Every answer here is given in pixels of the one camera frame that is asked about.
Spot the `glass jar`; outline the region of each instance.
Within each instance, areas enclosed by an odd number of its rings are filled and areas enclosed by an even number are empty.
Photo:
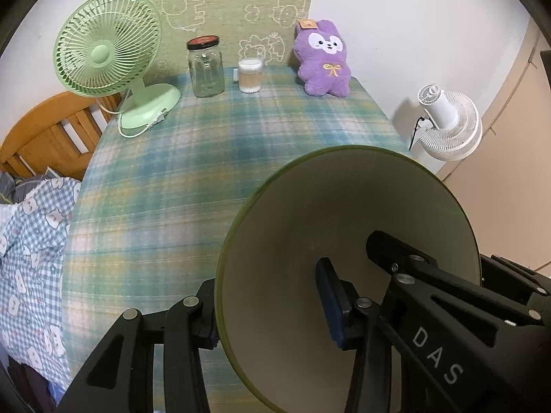
[[[224,92],[224,65],[219,43],[217,35],[204,35],[187,43],[189,74],[198,98]]]

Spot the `black clamp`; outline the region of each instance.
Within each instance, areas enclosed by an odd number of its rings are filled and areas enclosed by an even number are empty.
[[[377,327],[380,306],[340,280],[329,258],[316,264],[316,285],[331,338],[343,351],[356,349],[344,413],[387,413],[391,345]]]
[[[219,341],[214,280],[169,310],[126,310],[88,357],[56,413],[153,412],[153,351],[164,344],[166,411],[210,412],[199,349]]]
[[[393,275],[378,326],[405,362],[402,412],[549,411],[548,278],[481,255],[478,286],[380,231],[366,251]]]

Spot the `fan base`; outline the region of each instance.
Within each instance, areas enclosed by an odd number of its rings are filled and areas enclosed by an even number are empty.
[[[155,121],[162,111],[165,114],[180,99],[180,90],[170,84],[149,85],[133,93],[121,107],[121,128],[136,129]]]

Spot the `red jar lid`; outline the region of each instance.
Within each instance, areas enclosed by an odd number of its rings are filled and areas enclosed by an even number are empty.
[[[187,49],[196,51],[197,49],[206,49],[216,46],[220,43],[220,38],[217,35],[202,35],[196,37],[187,43]]]

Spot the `purple plush toy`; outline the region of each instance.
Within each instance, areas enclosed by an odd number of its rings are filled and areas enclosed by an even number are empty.
[[[299,78],[311,96],[348,96],[351,71],[346,65],[346,45],[333,22],[320,20],[317,29],[303,29],[297,24],[293,48],[301,65]]]

